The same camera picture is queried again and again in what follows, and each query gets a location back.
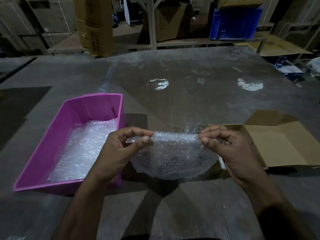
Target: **finger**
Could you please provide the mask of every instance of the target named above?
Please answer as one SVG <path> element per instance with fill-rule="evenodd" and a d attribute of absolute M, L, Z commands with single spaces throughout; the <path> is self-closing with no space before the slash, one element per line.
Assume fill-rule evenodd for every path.
<path fill-rule="evenodd" d="M 234 130 L 215 129 L 207 133 L 199 134 L 200 140 L 202 137 L 208 137 L 212 139 L 221 138 L 232 144 L 239 137 L 239 134 Z"/>
<path fill-rule="evenodd" d="M 221 145 L 215 139 L 211 139 L 208 137 L 202 137 L 200 141 L 205 147 L 209 148 L 210 150 L 214 151 L 215 153 L 217 153 L 219 155 L 223 152 L 224 145 Z"/>
<path fill-rule="evenodd" d="M 133 142 L 130 146 L 126 148 L 122 148 L 121 150 L 124 153 L 125 158 L 133 157 L 140 149 L 142 149 L 147 143 L 150 141 L 149 136 L 143 136 L 138 138 L 135 142 Z"/>
<path fill-rule="evenodd" d="M 211 126 L 208 126 L 207 128 L 205 128 L 204 130 L 202 130 L 200 132 L 200 134 L 207 133 L 207 132 L 210 132 L 210 131 L 214 131 L 216 129 L 224 129 L 224 130 L 226 130 L 227 128 L 224 125 L 211 125 Z"/>
<path fill-rule="evenodd" d="M 126 127 L 115 131 L 116 136 L 121 142 L 124 142 L 127 138 L 133 136 L 149 136 L 153 135 L 153 131 L 147 129 L 141 129 L 138 127 Z"/>

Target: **bubble wrap sheet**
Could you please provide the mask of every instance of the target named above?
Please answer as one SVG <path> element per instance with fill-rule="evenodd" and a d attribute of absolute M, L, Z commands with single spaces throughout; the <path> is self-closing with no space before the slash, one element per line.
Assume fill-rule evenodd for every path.
<path fill-rule="evenodd" d="M 58 163 L 47 178 L 50 182 L 82 179 L 96 161 L 108 135 L 117 128 L 117 119 L 79 124 L 57 155 Z"/>
<path fill-rule="evenodd" d="M 217 160 L 216 153 L 202 147 L 197 134 L 154 132 L 151 145 L 141 149 L 131 162 L 138 173 L 174 180 L 202 174 Z"/>

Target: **clear plastic sheet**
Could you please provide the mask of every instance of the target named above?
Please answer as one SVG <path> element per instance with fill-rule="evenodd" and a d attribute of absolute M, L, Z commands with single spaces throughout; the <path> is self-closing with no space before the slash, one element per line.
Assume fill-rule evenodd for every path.
<path fill-rule="evenodd" d="M 164 180 L 192 178 L 206 172 L 218 160 L 216 153 L 203 148 L 198 134 L 154 132 L 151 139 L 150 145 L 131 159 L 138 173 Z"/>
<path fill-rule="evenodd" d="M 73 129 L 58 156 L 55 169 L 47 178 L 50 182 L 82 179 L 96 161 L 108 135 L 117 128 L 117 119 L 89 121 Z"/>

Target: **table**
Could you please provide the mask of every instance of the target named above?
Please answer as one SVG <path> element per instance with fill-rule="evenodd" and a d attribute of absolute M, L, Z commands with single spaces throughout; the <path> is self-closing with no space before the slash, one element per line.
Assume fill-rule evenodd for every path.
<path fill-rule="evenodd" d="M 239 78 L 262 83 L 263 88 L 242 89 Z M 165 79 L 167 87 L 161 89 L 166 83 L 159 85 L 155 79 Z M 296 87 L 248 47 L 147 50 L 102 59 L 42 56 L 0 89 L 24 98 L 6 114 L 15 127 L 0 147 L 0 239 L 49 239 L 71 200 L 11 191 L 60 105 L 69 98 L 98 91 L 122 93 L 128 125 L 151 130 L 183 128 L 187 112 L 200 114 L 202 125 L 207 125 L 243 123 L 256 109 L 278 109 L 298 117 L 320 140 L 315 96 Z M 157 181 L 132 173 L 130 167 L 123 174 L 123 186 L 105 197 L 98 239 L 132 235 L 263 239 L 247 196 L 230 178 Z M 318 169 L 271 175 L 318 238 L 319 175 Z"/>

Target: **pink plastic bin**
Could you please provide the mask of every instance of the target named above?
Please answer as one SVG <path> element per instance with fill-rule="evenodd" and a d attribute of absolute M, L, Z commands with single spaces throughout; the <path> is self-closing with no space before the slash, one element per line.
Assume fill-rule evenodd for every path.
<path fill-rule="evenodd" d="M 49 173 L 57 165 L 56 154 L 65 145 L 70 131 L 76 124 L 90 120 L 106 121 L 118 118 L 117 129 L 125 127 L 122 94 L 95 93 L 63 102 L 49 129 L 44 134 L 22 173 L 13 186 L 14 191 L 36 190 L 57 195 L 73 195 L 83 179 L 50 183 Z M 121 185 L 118 175 L 109 189 Z"/>

